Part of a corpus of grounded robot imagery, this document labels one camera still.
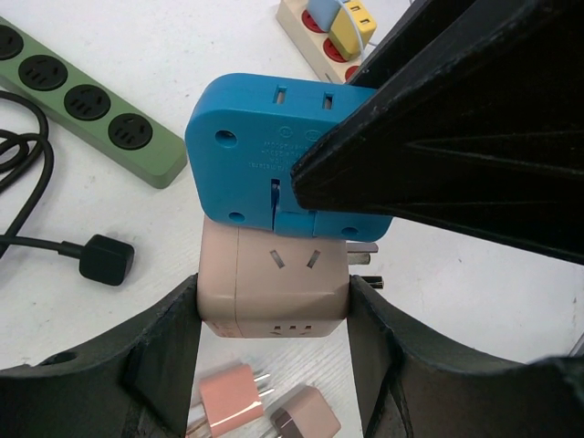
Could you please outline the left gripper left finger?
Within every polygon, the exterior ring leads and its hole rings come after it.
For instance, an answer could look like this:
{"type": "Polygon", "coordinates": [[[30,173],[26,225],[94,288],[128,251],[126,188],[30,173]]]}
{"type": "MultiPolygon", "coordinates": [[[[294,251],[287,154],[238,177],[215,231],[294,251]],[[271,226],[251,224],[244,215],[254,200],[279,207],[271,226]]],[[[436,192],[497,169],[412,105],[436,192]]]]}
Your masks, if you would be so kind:
{"type": "Polygon", "coordinates": [[[2,370],[2,436],[183,437],[201,337],[196,281],[36,366],[2,370]]]}

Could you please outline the beige dual usb charger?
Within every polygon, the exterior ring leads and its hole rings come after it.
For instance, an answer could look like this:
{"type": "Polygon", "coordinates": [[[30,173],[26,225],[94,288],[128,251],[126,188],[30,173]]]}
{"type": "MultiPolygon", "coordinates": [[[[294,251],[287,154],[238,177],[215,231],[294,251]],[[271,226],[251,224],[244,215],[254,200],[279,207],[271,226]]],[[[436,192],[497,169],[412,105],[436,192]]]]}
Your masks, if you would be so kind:
{"type": "Polygon", "coordinates": [[[314,386],[300,385],[270,415],[279,437],[331,438],[341,423],[328,402],[314,386]]]}

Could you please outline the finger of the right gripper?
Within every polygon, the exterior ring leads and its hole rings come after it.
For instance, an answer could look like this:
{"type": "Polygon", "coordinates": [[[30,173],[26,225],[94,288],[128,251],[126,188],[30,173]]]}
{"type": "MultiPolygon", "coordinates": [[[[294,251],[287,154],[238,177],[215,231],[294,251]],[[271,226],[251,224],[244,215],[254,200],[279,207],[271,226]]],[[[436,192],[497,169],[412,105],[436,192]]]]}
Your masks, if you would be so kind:
{"type": "Polygon", "coordinates": [[[351,83],[381,87],[422,53],[459,62],[456,82],[518,82],[533,69],[532,1],[416,1],[351,83]]]}
{"type": "Polygon", "coordinates": [[[456,82],[422,53],[296,163],[298,203],[581,263],[583,4],[532,2],[529,76],[456,82]]]}

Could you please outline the beige cube socket adapter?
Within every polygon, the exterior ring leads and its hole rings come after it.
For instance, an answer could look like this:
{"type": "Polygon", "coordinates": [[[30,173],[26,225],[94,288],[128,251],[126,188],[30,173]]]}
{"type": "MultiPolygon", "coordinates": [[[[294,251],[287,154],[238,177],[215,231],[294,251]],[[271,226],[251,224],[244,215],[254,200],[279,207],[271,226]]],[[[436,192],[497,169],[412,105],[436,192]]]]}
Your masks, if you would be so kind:
{"type": "Polygon", "coordinates": [[[322,338],[349,311],[349,266],[374,243],[275,235],[203,222],[197,310],[230,339],[322,338]]]}

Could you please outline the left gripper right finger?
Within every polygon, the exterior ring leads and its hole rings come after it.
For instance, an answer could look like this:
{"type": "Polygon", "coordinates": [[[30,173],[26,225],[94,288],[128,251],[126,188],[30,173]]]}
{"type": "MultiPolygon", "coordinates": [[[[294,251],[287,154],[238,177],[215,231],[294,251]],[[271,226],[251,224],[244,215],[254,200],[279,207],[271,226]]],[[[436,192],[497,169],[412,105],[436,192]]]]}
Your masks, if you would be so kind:
{"type": "Polygon", "coordinates": [[[447,338],[349,283],[348,334],[366,437],[580,437],[583,359],[521,364],[447,338]]]}

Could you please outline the green power strip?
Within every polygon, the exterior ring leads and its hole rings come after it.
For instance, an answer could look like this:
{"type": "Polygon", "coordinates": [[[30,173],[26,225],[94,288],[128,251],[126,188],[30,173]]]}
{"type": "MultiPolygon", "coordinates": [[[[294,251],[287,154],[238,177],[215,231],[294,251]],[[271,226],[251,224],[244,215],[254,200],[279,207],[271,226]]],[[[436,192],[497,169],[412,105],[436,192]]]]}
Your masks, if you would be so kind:
{"type": "Polygon", "coordinates": [[[187,164],[176,134],[5,18],[1,86],[154,188],[168,187],[187,164]]]}

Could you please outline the cream power strip red sockets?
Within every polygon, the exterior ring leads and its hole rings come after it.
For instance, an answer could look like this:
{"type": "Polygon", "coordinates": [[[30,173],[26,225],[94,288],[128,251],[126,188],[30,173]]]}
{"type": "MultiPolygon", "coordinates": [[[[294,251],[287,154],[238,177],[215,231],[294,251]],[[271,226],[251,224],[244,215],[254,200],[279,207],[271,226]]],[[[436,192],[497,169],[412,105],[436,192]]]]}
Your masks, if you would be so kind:
{"type": "Polygon", "coordinates": [[[308,1],[283,0],[279,3],[276,20],[287,33],[300,54],[322,81],[345,83],[358,70],[366,57],[344,60],[331,43],[329,32],[322,31],[307,11],[308,1]]]}

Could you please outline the yellow usb charger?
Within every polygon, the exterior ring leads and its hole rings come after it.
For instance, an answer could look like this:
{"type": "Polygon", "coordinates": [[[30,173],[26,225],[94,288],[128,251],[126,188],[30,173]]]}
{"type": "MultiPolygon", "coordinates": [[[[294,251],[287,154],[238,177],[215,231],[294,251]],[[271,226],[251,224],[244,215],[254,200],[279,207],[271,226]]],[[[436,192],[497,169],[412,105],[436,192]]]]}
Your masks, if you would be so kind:
{"type": "Polygon", "coordinates": [[[377,21],[361,1],[342,1],[328,32],[334,48],[344,60],[362,57],[377,30],[377,21]]]}

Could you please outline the blue plug adapter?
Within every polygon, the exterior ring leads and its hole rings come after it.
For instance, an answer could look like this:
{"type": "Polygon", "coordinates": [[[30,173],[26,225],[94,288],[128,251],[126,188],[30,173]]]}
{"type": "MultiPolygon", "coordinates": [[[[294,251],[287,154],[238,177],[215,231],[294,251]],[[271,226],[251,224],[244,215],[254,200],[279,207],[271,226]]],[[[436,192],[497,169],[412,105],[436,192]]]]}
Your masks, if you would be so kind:
{"type": "Polygon", "coordinates": [[[184,141],[203,212],[213,221],[277,235],[373,242],[391,218],[301,208],[290,172],[372,89],[232,73],[196,103],[184,141]]]}

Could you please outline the light blue usb charger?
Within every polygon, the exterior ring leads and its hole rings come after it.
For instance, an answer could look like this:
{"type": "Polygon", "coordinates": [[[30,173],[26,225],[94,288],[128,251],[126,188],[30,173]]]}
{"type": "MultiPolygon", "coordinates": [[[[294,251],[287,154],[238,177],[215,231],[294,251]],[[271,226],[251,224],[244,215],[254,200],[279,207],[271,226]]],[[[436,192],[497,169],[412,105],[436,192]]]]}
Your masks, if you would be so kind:
{"type": "Polygon", "coordinates": [[[328,32],[341,9],[341,5],[341,0],[309,0],[307,11],[316,25],[322,31],[328,32]]]}

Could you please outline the salmon usb charger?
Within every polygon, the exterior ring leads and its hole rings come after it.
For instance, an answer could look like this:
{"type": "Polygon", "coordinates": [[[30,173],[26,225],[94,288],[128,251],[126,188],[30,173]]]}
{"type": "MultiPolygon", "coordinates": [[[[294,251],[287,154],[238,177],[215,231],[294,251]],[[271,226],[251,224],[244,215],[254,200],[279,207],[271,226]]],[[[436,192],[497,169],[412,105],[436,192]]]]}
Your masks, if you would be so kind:
{"type": "Polygon", "coordinates": [[[200,379],[200,401],[189,410],[185,436],[221,437],[260,418],[263,398],[274,391],[270,377],[241,363],[200,379]]]}

